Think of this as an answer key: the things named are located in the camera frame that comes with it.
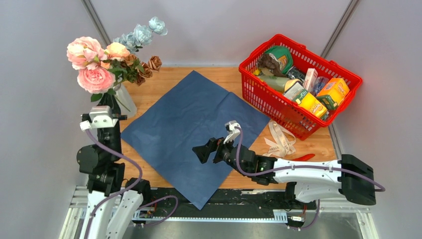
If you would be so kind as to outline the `blue wrapping paper sheet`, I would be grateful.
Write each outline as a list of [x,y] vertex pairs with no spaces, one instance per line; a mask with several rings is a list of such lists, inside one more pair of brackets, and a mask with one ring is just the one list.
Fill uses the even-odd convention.
[[227,136],[225,124],[237,121],[244,146],[250,147],[269,117],[243,99],[192,71],[121,133],[121,139],[202,209],[232,168],[200,163],[193,147]]

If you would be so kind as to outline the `blue pink flower stem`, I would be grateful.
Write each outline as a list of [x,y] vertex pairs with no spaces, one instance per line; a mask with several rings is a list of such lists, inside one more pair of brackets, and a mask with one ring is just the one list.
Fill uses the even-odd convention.
[[162,61],[159,56],[151,56],[148,62],[143,62],[134,54],[129,54],[121,62],[121,67],[126,70],[121,79],[140,86],[146,79],[151,78],[153,73],[158,73],[161,66]]

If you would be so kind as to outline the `pink rose flower stem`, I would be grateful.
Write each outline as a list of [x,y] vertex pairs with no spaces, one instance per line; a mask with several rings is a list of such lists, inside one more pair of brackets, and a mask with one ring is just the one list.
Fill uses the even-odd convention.
[[[125,57],[130,55],[130,52],[123,44],[119,42],[113,42],[106,47],[104,54],[106,56],[106,60],[122,61]],[[106,60],[101,60],[100,66],[105,69],[109,69],[110,63],[106,62]]]

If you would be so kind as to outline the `cream ribbon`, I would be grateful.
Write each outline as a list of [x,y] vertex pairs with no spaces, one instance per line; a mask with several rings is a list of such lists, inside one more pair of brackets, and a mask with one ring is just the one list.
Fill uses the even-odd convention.
[[296,137],[290,131],[280,126],[275,121],[270,121],[268,123],[268,128],[273,141],[264,138],[265,143],[270,146],[268,152],[265,153],[264,156],[275,156],[278,158],[283,158],[286,155],[291,155],[296,152],[294,147],[294,144],[296,143]]

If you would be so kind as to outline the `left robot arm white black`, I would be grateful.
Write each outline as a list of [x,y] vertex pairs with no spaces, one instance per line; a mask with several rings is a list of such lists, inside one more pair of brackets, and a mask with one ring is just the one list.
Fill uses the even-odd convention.
[[82,114],[80,128],[93,144],[77,152],[79,171],[88,176],[87,212],[81,229],[82,239],[121,239],[138,207],[152,200],[150,183],[131,178],[122,189],[125,164],[119,122],[121,114],[115,96],[103,94],[89,113]]

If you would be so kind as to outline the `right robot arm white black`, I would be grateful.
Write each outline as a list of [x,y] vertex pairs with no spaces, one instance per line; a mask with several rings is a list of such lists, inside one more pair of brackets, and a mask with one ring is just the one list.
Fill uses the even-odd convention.
[[293,209],[302,203],[330,198],[374,206],[376,191],[381,188],[375,184],[373,168],[351,154],[324,162],[292,161],[258,155],[244,145],[224,143],[223,138],[210,138],[192,151],[202,164],[214,152],[214,163],[225,162],[257,184],[284,183],[284,202]]

